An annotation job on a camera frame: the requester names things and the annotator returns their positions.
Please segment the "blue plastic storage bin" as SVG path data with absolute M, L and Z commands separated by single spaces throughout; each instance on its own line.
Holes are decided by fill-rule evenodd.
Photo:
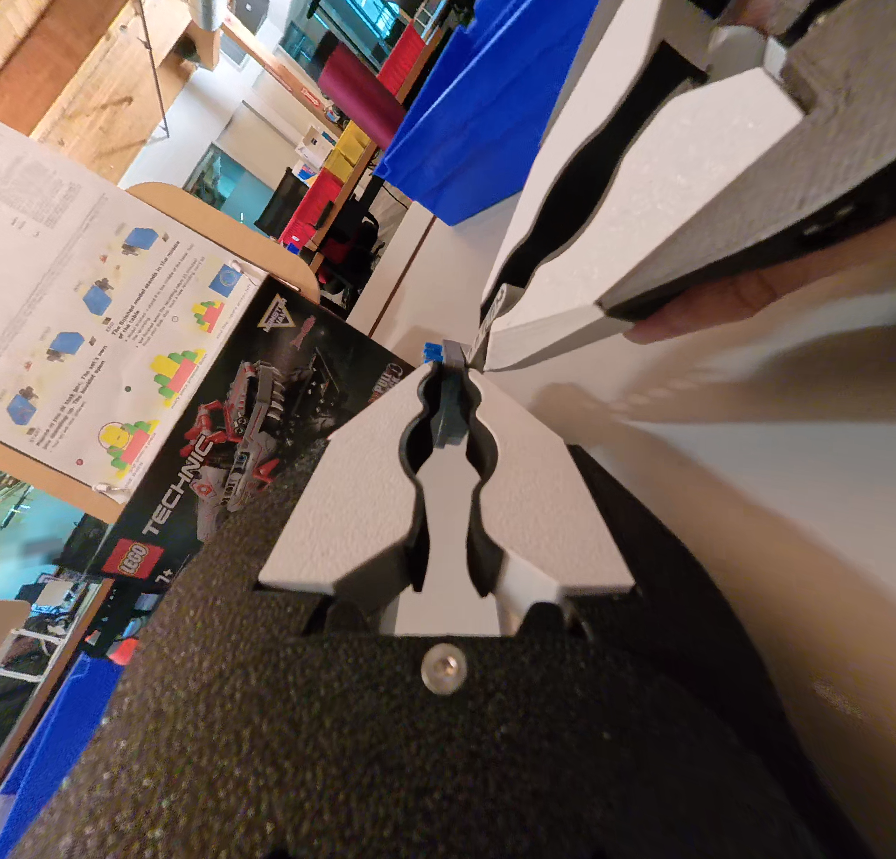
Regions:
M 455 226 L 521 191 L 599 0 L 477 0 L 375 174 Z
M 1 787 L 1 856 L 9 857 L 91 741 L 125 668 L 80 655 Z

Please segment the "grey lego chassis assembly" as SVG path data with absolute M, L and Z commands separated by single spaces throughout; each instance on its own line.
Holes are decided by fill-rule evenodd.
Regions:
M 464 347 L 454 341 L 428 341 L 423 361 L 434 364 L 427 388 L 433 399 L 430 422 L 433 447 L 442 450 L 462 443 L 468 431 L 467 357 Z

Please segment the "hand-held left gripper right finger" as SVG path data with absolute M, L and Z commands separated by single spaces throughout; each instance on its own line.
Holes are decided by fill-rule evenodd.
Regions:
M 467 375 L 468 571 L 512 636 L 536 604 L 622 596 L 633 574 L 564 440 L 480 372 Z

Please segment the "white cardboard box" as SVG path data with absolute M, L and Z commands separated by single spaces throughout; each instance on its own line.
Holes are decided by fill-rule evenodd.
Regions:
M 309 127 L 296 146 L 299 164 L 320 171 L 336 144 L 337 140 L 326 130 L 316 126 Z

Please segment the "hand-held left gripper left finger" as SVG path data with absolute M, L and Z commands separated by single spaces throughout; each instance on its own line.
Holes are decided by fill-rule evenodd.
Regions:
M 421 365 L 328 439 L 258 584 L 345 602 L 396 633 L 422 589 L 429 531 L 419 472 L 432 454 L 432 366 Z

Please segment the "yellow plastic bin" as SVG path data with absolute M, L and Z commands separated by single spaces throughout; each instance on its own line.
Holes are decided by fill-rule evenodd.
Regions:
M 363 153 L 371 145 L 371 139 L 358 127 L 357 123 L 349 122 L 323 163 L 322 170 L 344 183 L 349 179 Z

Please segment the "light grey lego beam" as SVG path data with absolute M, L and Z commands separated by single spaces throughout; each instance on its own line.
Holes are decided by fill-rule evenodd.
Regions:
M 487 360 L 488 339 L 495 321 L 506 313 L 508 307 L 515 303 L 514 296 L 517 288 L 509 284 L 500 285 L 484 320 L 480 323 L 476 338 L 471 344 L 467 354 L 467 364 L 470 369 L 484 372 Z

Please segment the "black lego set box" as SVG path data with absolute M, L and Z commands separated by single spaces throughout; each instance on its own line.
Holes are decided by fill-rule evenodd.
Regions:
M 297 459 L 414 366 L 266 279 L 85 572 L 168 589 Z

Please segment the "person's right hand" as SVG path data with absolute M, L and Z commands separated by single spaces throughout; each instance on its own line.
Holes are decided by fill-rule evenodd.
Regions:
M 649 345 L 744 321 L 805 286 L 865 263 L 892 262 L 894 257 L 895 221 L 891 219 L 798 259 L 693 286 L 633 324 L 623 336 L 634 345 Z

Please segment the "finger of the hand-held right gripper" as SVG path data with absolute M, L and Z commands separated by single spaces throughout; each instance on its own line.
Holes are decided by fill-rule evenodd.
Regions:
M 540 363 L 622 333 L 604 296 L 634 275 L 671 281 L 648 256 L 803 119 L 766 69 L 745 70 L 663 106 L 623 156 L 606 198 L 579 236 L 543 261 L 521 298 L 489 329 L 485 370 Z
M 524 291 L 537 267 L 579 236 L 625 153 L 672 99 L 711 78 L 714 23 L 693 0 L 602 0 L 574 63 L 481 297 Z

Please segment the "maroon water bottle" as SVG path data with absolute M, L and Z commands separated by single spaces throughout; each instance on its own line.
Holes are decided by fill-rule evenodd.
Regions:
M 341 41 L 326 55 L 318 86 L 378 148 L 391 147 L 407 111 Z

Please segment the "red plastic bin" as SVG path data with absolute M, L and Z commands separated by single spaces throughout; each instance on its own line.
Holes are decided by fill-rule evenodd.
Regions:
M 339 176 L 328 169 L 321 170 L 281 232 L 280 244 L 301 249 L 313 240 L 320 227 L 318 221 L 328 215 L 325 209 L 338 199 L 342 186 Z

